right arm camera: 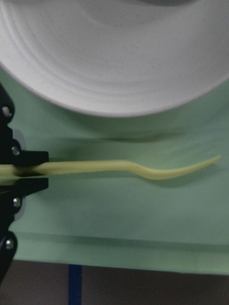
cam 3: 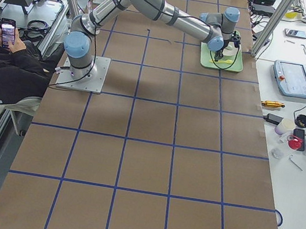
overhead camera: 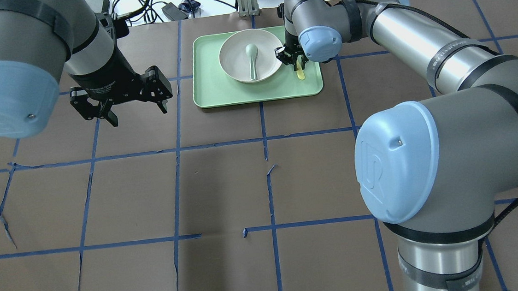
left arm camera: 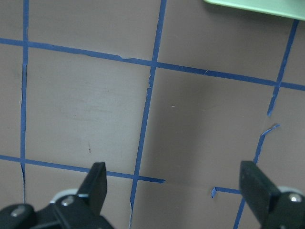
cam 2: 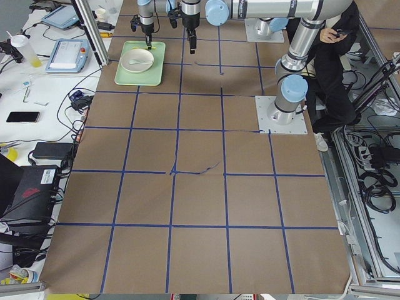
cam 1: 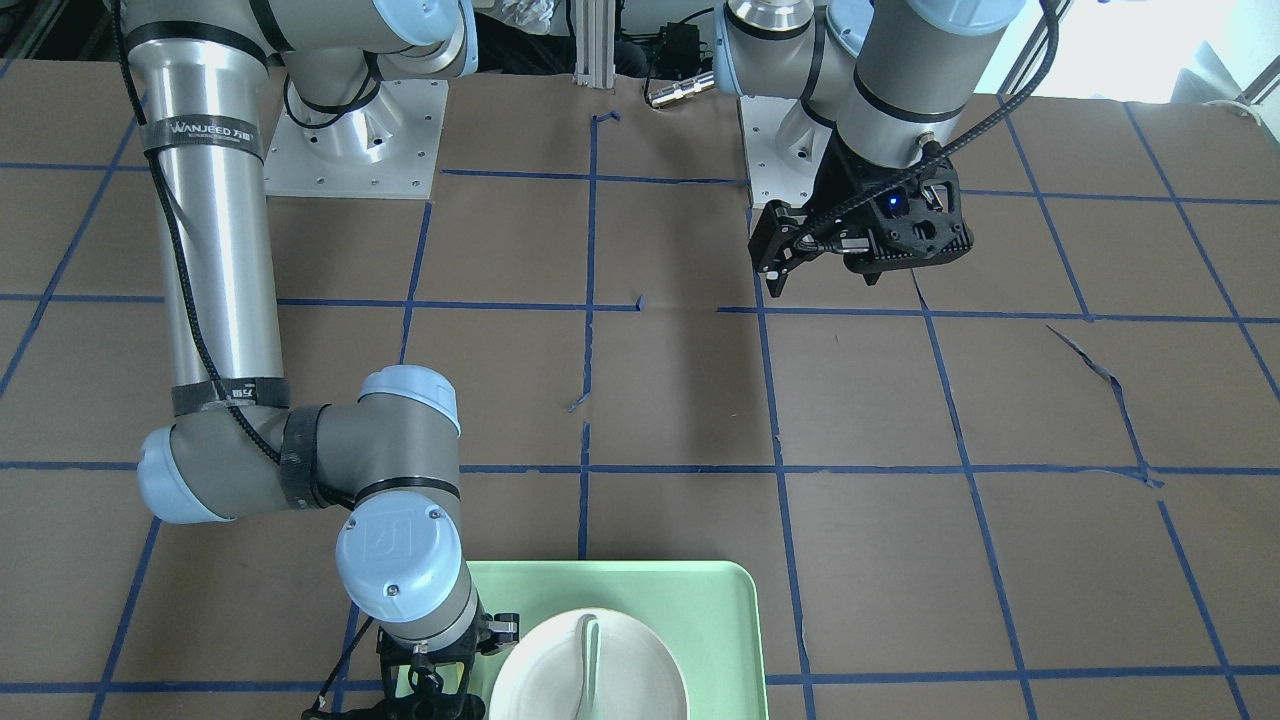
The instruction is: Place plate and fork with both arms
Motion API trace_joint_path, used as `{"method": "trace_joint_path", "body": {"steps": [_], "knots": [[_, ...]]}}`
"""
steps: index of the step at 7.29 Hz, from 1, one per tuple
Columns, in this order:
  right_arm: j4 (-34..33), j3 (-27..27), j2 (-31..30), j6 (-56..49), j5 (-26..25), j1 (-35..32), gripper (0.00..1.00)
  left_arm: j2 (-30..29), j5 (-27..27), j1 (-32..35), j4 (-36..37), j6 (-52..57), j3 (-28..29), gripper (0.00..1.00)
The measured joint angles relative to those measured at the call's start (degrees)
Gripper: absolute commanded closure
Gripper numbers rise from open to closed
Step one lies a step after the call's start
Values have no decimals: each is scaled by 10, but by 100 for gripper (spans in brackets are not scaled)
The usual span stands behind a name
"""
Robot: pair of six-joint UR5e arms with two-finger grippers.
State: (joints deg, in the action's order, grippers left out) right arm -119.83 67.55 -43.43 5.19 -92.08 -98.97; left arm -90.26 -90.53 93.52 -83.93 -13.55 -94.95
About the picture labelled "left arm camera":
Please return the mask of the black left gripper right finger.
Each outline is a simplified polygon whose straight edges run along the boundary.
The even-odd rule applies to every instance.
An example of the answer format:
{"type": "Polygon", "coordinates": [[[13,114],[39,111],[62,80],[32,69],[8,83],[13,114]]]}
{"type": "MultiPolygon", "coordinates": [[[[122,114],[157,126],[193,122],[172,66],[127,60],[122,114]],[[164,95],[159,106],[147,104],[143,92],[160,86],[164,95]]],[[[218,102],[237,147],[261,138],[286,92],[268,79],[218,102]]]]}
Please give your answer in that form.
{"type": "Polygon", "coordinates": [[[305,195],[296,188],[276,186],[252,161],[242,161],[239,189],[262,229],[303,229],[305,195]]]}

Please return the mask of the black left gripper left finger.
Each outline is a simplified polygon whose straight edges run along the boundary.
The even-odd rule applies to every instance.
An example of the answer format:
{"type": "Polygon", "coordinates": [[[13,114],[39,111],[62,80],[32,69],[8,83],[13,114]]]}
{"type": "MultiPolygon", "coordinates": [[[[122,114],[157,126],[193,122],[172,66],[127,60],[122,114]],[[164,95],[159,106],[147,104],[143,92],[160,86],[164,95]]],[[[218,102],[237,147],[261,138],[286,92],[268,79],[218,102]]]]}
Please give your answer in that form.
{"type": "Polygon", "coordinates": [[[94,163],[77,190],[59,192],[43,209],[14,204],[0,211],[2,229],[110,229],[101,215],[107,195],[104,162],[94,163]]]}

